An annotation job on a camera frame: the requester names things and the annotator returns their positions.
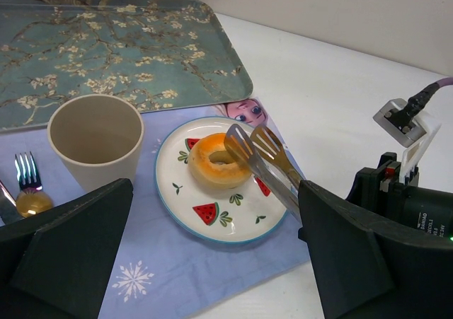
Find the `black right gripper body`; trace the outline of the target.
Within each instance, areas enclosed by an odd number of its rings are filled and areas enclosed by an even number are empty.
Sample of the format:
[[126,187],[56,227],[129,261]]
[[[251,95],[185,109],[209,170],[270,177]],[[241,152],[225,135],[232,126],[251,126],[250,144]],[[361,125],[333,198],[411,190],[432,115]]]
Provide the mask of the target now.
[[418,186],[415,168],[399,181],[401,162],[397,154],[381,155],[376,168],[356,173],[346,200],[404,226],[452,239],[452,193]]

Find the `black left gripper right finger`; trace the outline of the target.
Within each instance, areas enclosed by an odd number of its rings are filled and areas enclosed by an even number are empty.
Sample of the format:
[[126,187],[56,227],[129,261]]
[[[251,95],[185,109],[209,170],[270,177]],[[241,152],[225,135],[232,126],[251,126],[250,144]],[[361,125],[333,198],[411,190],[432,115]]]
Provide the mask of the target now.
[[312,181],[299,186],[325,318],[451,318],[452,241],[347,202]]

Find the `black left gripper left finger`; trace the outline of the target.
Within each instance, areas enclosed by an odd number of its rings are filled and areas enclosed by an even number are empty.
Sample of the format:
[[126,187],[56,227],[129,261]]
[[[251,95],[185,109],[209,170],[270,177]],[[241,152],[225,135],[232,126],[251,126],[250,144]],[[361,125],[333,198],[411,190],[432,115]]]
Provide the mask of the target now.
[[133,198],[118,179],[1,227],[2,318],[97,318]]

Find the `stainless steel tongs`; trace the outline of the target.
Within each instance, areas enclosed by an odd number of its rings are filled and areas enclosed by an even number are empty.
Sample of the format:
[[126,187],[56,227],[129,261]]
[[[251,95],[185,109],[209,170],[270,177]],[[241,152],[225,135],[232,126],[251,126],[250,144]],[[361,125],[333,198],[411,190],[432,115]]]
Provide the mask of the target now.
[[224,146],[235,160],[243,166],[248,166],[251,172],[270,188],[271,192],[299,223],[302,222],[297,198],[271,173],[240,125],[233,124],[229,127],[224,139]]

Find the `orange bagel bread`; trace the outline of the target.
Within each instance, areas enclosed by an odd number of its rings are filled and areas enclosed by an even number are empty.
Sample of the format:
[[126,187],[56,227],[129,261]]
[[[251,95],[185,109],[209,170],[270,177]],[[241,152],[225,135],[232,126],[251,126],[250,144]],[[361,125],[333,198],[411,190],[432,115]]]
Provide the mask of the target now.
[[204,187],[228,190],[243,185],[251,177],[250,169],[227,151],[225,137],[225,133],[211,134],[190,150],[188,169]]

